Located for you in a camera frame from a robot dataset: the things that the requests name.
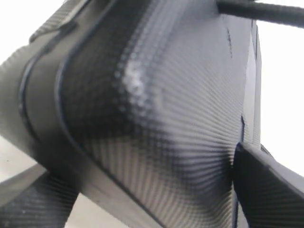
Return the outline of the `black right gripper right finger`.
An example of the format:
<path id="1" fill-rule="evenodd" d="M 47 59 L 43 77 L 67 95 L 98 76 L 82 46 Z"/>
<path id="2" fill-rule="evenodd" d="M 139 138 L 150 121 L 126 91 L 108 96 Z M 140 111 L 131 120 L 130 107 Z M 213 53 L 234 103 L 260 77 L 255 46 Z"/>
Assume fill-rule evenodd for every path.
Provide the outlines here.
<path id="1" fill-rule="evenodd" d="M 304 178 L 251 144 L 239 142 L 234 187 L 251 228 L 302 228 Z"/>

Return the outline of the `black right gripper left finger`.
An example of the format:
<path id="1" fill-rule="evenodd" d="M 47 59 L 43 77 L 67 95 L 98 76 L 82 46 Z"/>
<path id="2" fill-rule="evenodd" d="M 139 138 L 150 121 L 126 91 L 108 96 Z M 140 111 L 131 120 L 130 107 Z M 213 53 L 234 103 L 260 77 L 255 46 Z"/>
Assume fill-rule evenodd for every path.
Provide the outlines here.
<path id="1" fill-rule="evenodd" d="M 79 190 L 36 164 L 0 183 L 2 228 L 63 228 Z"/>

